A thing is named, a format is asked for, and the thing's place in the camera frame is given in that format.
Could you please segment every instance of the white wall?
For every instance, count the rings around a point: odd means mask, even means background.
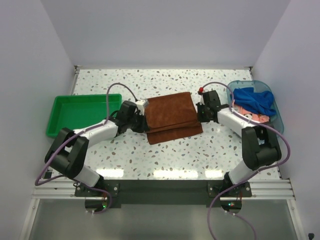
[[[290,177],[305,231],[320,236],[320,1],[291,0],[253,68],[275,94],[292,157]]]
[[[0,239],[16,240],[74,68],[39,0],[2,1],[0,32]]]
[[[290,0],[42,0],[74,65],[253,66]]]

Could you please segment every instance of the green tray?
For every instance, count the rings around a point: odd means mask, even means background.
[[[109,94],[109,113],[119,110],[121,94]],[[106,95],[57,96],[54,100],[46,135],[55,138],[62,128],[82,129],[107,116]]]

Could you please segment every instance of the white speckled tabletop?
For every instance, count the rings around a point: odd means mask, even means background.
[[[82,69],[74,95],[105,94],[112,83],[127,85],[138,99],[180,92],[191,92],[194,105],[200,101],[199,87],[218,81],[251,80],[249,70],[203,69]],[[221,103],[227,103],[224,87],[217,90]],[[133,100],[122,86],[110,93],[119,93],[122,100]],[[203,123],[203,133],[160,144],[149,145],[146,134],[128,130],[113,140],[89,148],[85,164],[106,179],[223,179],[241,160],[241,138],[218,123]],[[276,168],[257,174],[253,179],[278,180]]]

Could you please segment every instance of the blue transparent bin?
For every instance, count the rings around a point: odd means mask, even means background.
[[[264,91],[271,91],[270,87],[265,84],[262,81],[253,80],[253,81],[240,81],[235,80],[228,84],[228,87],[233,91],[235,89],[242,89],[242,88],[253,88],[255,93],[262,93]],[[231,97],[230,97],[230,91],[226,90],[228,104],[231,104]],[[282,122],[279,109],[276,104],[276,100],[273,101],[273,104],[271,106],[272,109],[276,111],[276,115],[270,117],[270,121],[273,124],[274,129],[276,129],[281,134],[284,133],[284,123]]]

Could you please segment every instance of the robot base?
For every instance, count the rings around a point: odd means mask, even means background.
[[[122,204],[149,205],[210,205],[219,194],[223,180],[104,180],[105,189],[112,196],[112,208],[120,208]],[[249,182],[235,188],[223,197],[252,197]],[[93,191],[82,184],[78,185],[75,197],[102,197],[103,194]],[[221,207],[235,201],[217,201],[214,207]],[[86,199],[86,209],[99,209],[102,200]]]

